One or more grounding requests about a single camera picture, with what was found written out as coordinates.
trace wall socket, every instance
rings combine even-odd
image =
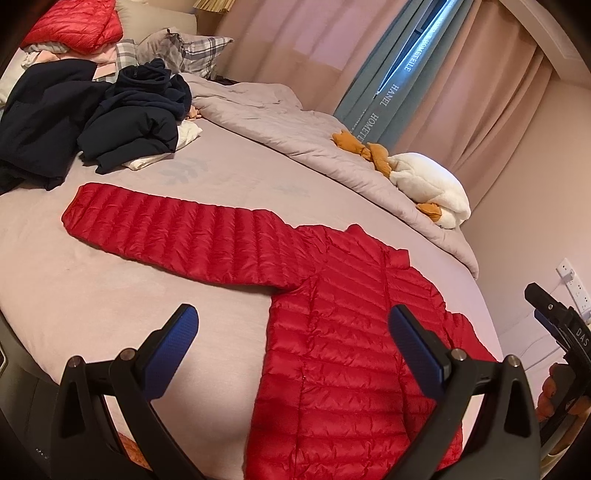
[[[565,258],[562,260],[556,271],[560,275],[560,278],[564,280],[566,288],[569,289],[579,314],[583,320],[589,323],[589,320],[591,320],[591,296],[587,293],[587,289],[570,264],[569,259]]]

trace pink curtain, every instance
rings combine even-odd
[[[218,35],[218,72],[283,83],[305,109],[333,113],[407,0],[236,0]]]
[[[498,0],[475,0],[408,128],[386,147],[439,162],[462,182],[474,208],[517,148],[552,71]]]

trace blue curtain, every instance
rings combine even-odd
[[[394,146],[447,56],[473,0],[447,0],[392,72],[434,0],[410,0],[336,109],[360,141]]]

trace hand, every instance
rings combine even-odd
[[[556,394],[556,382],[552,378],[556,365],[557,364],[554,364],[550,367],[550,376],[542,386],[542,393],[538,399],[538,408],[535,409],[538,421],[546,420],[554,415],[554,406],[550,399]],[[556,446],[551,450],[550,455],[558,455],[564,449],[567,449],[572,445],[583,428],[583,425],[585,425],[585,422],[587,422],[587,419],[589,418],[589,413],[591,413],[591,398],[581,397],[578,399],[575,404],[570,407],[569,413],[571,415],[576,415],[577,419],[574,421],[569,431],[564,434]]]

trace red down jacket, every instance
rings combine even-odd
[[[99,183],[80,187],[62,221],[106,252],[192,280],[279,288],[246,451],[249,480],[380,480],[404,453],[434,403],[388,333],[395,304],[447,346],[493,360],[408,252],[358,225],[293,228],[267,210]],[[460,431],[441,466],[461,449]]]
[[[21,43],[56,41],[83,54],[123,37],[115,0],[57,0]]]

